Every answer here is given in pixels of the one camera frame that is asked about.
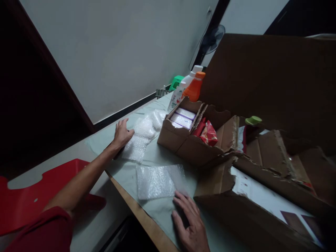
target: red packet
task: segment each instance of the red packet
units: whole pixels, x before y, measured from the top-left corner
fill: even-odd
[[[203,117],[202,120],[199,122],[197,128],[194,130],[192,135],[195,135],[195,136],[199,137],[201,135],[204,127],[205,127],[205,117]]]
[[[216,131],[209,120],[206,122],[205,128],[202,134],[200,135],[200,138],[202,139],[203,142],[205,142],[210,146],[215,146],[215,144],[217,143]]]

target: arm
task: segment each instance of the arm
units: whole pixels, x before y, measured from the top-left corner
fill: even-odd
[[[132,138],[134,130],[128,131],[128,118],[115,126],[115,135],[109,146],[83,170],[81,170],[56,196],[45,206],[44,210],[61,207],[72,215],[73,210],[83,197],[90,192],[108,164]]]

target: baseboard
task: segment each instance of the baseboard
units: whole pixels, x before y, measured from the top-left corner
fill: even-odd
[[[133,103],[132,105],[118,111],[117,113],[105,118],[104,120],[94,124],[94,128],[95,128],[96,132],[105,128],[106,126],[110,125],[111,123],[119,120],[120,118],[127,115],[128,113],[131,113],[132,111],[136,110],[137,108],[141,107],[142,105],[146,104],[147,102],[155,99],[155,94],[156,93],[153,93],[153,94],[141,99],[140,101],[137,101],[136,103]]]

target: open cardboard box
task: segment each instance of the open cardboard box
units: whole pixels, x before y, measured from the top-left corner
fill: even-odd
[[[244,117],[259,116],[268,129],[282,129],[292,138],[310,139],[327,155],[335,155],[336,131],[327,129],[333,125],[332,115],[336,114],[335,58],[335,41],[294,36],[225,34],[206,70],[199,100],[213,104],[219,111],[228,110]],[[175,153],[183,142],[177,144]],[[247,156],[240,156],[235,167],[246,171],[246,174],[311,214],[334,211],[327,203],[327,197],[323,199],[326,192],[321,193],[324,190],[328,194],[333,193],[332,188],[323,185],[330,173],[329,165],[316,165],[313,161],[308,166],[305,161],[314,157],[320,162],[325,160],[324,155],[318,148],[295,154],[321,199],[291,181],[290,177],[286,178],[285,174],[279,175],[275,169],[255,163],[257,158],[251,162]],[[216,171],[217,168],[208,170],[209,173]],[[195,200],[204,204],[240,237],[248,240],[252,247],[265,245],[268,251],[284,251],[278,249],[286,246],[283,241],[293,250],[298,243],[303,248],[310,246],[301,238],[294,240],[295,232],[289,233],[284,223],[275,221],[269,213],[244,199],[243,195],[231,193],[232,178],[226,178],[217,174],[211,186],[207,187],[208,195],[198,195]]]
[[[179,107],[196,114],[190,130],[175,128],[170,121]],[[215,146],[210,146],[192,135],[203,117],[216,130],[218,142]],[[157,142],[197,168],[211,168],[222,163],[226,159],[226,153],[237,150],[238,127],[239,117],[231,117],[229,111],[217,112],[213,105],[200,101],[193,103],[185,97],[166,116]]]
[[[253,250],[321,250],[318,228],[307,226],[316,219],[232,167],[237,159],[231,157],[212,170],[204,170],[197,184],[195,201]]]
[[[273,130],[248,143],[246,152],[238,154],[239,170],[316,216],[335,210],[336,169],[319,147]]]

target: white bottle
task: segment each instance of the white bottle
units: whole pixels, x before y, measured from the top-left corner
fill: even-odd
[[[192,69],[192,71],[190,72],[190,74],[182,79],[181,83],[185,82],[185,85],[182,86],[181,83],[180,83],[180,87],[182,89],[186,89],[190,85],[192,80],[194,79],[196,73],[197,72],[202,72],[202,70],[203,70],[202,66],[195,65],[194,68]]]
[[[173,92],[173,94],[172,94],[172,96],[171,96],[171,100],[170,100],[170,103],[169,103],[169,105],[168,105],[168,109],[167,109],[168,112],[172,111],[172,110],[175,108],[175,106],[176,106],[178,103],[180,103],[180,101],[181,101],[181,98],[182,98],[182,94],[183,94],[184,89],[181,88],[180,85],[176,87],[176,89],[174,90],[174,92]]]

